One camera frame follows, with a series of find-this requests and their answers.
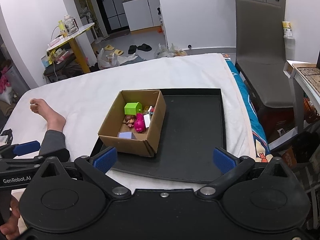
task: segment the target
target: bare foot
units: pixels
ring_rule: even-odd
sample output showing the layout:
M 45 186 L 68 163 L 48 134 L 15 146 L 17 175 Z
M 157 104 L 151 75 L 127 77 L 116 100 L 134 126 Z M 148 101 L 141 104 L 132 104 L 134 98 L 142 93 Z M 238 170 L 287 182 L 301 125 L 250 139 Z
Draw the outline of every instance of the bare foot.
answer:
M 32 112 L 41 115 L 48 123 L 48 130 L 62 132 L 66 124 L 66 119 L 54 111 L 43 99 L 30 100 L 30 109 Z

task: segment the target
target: black tray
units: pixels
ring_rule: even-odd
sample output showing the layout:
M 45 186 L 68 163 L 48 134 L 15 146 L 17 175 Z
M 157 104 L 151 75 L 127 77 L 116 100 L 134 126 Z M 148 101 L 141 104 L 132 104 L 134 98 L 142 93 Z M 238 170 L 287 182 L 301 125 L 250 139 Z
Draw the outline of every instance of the black tray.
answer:
M 221 176 L 215 147 L 226 149 L 220 89 L 161 89 L 167 109 L 155 157 L 118 153 L 113 170 L 182 182 L 208 183 Z M 91 156 L 105 149 L 98 139 Z

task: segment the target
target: white bed sheet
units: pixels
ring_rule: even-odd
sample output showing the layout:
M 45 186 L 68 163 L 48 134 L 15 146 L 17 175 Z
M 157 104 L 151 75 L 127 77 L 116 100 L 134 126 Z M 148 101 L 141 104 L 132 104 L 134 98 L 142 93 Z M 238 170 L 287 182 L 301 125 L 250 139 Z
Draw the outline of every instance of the white bed sheet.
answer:
M 98 139 L 98 130 L 119 91 L 161 88 L 221 88 L 227 150 L 236 156 L 256 157 L 248 113 L 233 75 L 220 54 L 149 60 L 32 89 L 22 96 L 4 130 L 12 129 L 13 144 L 34 140 L 41 143 L 47 129 L 46 121 L 30 111 L 29 101 L 43 98 L 67 119 L 63 132 L 73 161 L 81 155 L 90 155 Z M 23 158 L 33 158 L 37 154 Z M 197 190 L 200 187 L 112 170 L 107 174 L 132 192 L 136 188 Z

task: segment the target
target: green toy house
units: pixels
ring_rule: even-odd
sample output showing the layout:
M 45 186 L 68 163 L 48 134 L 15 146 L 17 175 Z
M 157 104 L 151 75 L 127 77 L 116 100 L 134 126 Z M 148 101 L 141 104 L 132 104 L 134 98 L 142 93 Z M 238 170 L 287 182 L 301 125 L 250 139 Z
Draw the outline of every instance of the green toy house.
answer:
M 127 103 L 124 107 L 125 115 L 137 115 L 137 113 L 142 113 L 141 103 Z

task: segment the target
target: chair seat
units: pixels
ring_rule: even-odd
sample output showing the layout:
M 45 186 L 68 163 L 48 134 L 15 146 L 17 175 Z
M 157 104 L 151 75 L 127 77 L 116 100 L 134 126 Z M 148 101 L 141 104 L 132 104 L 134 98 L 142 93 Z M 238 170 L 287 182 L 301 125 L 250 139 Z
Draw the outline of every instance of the chair seat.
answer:
M 283 72 L 285 62 L 262 64 L 238 60 L 237 65 L 263 105 L 270 108 L 293 107 L 289 81 Z
M 54 74 L 54 71 L 60 71 L 62 70 L 64 67 L 66 67 L 67 65 L 69 65 L 72 61 L 74 61 L 76 59 L 75 54 L 70 55 L 69 58 L 67 58 L 65 61 L 62 61 L 60 64 L 54 64 L 54 69 L 53 69 L 53 64 L 49 65 L 48 67 L 46 67 L 46 69 L 44 70 L 43 75 L 44 76 L 51 76 Z

